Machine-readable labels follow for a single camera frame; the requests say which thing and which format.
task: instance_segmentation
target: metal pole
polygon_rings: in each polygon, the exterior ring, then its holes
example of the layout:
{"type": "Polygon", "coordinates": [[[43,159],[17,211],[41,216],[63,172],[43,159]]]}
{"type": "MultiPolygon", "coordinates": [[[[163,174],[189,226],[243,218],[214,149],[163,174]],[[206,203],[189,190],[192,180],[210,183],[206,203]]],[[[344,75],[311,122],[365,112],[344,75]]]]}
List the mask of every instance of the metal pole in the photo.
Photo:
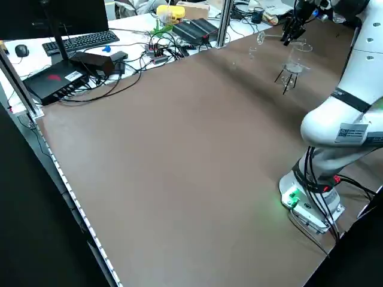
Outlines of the metal pole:
{"type": "Polygon", "coordinates": [[[56,40],[57,47],[59,48],[61,57],[63,60],[68,59],[68,54],[65,50],[64,41],[61,38],[61,34],[59,31],[59,25],[57,24],[57,20],[51,15],[51,9],[50,9],[50,0],[40,0],[40,4],[42,8],[44,9],[45,16],[49,23],[49,28],[54,36],[54,39],[56,40]]]}
{"type": "Polygon", "coordinates": [[[230,13],[233,8],[233,3],[234,0],[224,0],[222,5],[221,22],[217,35],[217,48],[221,48],[225,45],[226,31],[228,25],[230,24],[230,13]]]}
{"type": "Polygon", "coordinates": [[[15,93],[19,96],[24,104],[28,113],[32,118],[42,117],[44,114],[39,107],[36,106],[34,100],[31,98],[28,90],[26,89],[23,81],[20,79],[16,70],[13,68],[12,63],[9,61],[4,50],[0,48],[0,69],[11,83],[15,93]]]}

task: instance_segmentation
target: computer mouse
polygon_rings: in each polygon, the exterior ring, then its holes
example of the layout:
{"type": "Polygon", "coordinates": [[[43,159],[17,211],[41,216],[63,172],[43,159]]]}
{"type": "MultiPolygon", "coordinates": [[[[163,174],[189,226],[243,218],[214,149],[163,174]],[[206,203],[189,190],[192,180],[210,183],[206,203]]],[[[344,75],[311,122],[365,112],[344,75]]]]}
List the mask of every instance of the computer mouse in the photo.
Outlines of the computer mouse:
{"type": "Polygon", "coordinates": [[[15,47],[14,51],[16,52],[16,55],[19,58],[24,58],[24,57],[29,55],[29,50],[28,50],[27,46],[25,46],[25,45],[17,45],[15,47]]]}

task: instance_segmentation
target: glass beaker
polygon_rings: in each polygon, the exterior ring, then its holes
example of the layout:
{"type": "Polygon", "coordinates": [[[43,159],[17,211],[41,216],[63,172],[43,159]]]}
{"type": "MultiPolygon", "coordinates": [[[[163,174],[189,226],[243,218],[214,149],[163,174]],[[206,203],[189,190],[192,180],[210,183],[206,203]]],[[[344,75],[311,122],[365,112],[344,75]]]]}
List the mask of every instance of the glass beaker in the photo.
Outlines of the glass beaker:
{"type": "Polygon", "coordinates": [[[255,58],[256,56],[256,52],[257,52],[257,48],[252,46],[249,48],[249,56],[250,56],[250,59],[253,60],[253,58],[255,58]]]}
{"type": "Polygon", "coordinates": [[[295,42],[292,46],[284,68],[294,74],[301,74],[304,70],[310,70],[308,54],[312,51],[312,46],[305,42],[295,42]]]}
{"type": "Polygon", "coordinates": [[[261,31],[261,32],[258,33],[258,36],[257,36],[257,43],[258,43],[258,45],[262,45],[263,41],[265,41],[266,37],[282,38],[282,35],[269,35],[269,34],[266,34],[264,31],[261,31]]]}

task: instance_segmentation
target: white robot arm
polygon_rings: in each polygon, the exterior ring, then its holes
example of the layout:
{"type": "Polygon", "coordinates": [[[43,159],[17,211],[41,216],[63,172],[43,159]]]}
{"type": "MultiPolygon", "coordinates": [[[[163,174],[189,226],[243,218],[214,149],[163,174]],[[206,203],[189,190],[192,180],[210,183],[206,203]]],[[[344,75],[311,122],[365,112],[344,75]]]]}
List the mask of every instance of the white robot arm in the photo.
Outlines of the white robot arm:
{"type": "MultiPolygon", "coordinates": [[[[298,20],[286,27],[285,45],[304,32],[310,9],[317,6],[315,0],[298,2],[298,20]]],[[[305,154],[279,182],[283,205],[321,233],[344,211],[336,174],[383,146],[383,111],[373,108],[383,97],[383,0],[332,0],[326,7],[346,19],[357,15],[362,26],[338,87],[302,122],[302,138],[315,151],[305,154]]]]}

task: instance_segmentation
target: sticker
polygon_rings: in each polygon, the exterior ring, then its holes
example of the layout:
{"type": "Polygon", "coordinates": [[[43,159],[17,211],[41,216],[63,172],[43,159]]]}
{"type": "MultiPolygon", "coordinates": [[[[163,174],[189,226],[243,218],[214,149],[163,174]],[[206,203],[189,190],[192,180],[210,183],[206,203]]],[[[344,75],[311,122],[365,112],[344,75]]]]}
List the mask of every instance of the sticker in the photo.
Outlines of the sticker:
{"type": "Polygon", "coordinates": [[[367,146],[383,145],[383,132],[367,133],[367,138],[363,142],[363,145],[367,145],[367,146]]]}
{"type": "Polygon", "coordinates": [[[342,123],[335,142],[358,143],[362,142],[368,124],[346,124],[342,123]]]}
{"type": "Polygon", "coordinates": [[[66,76],[65,78],[69,81],[69,82],[73,82],[74,80],[77,80],[79,77],[81,77],[83,74],[80,73],[80,72],[77,72],[77,71],[74,71],[73,73],[70,73],[68,76],[66,76]]]}

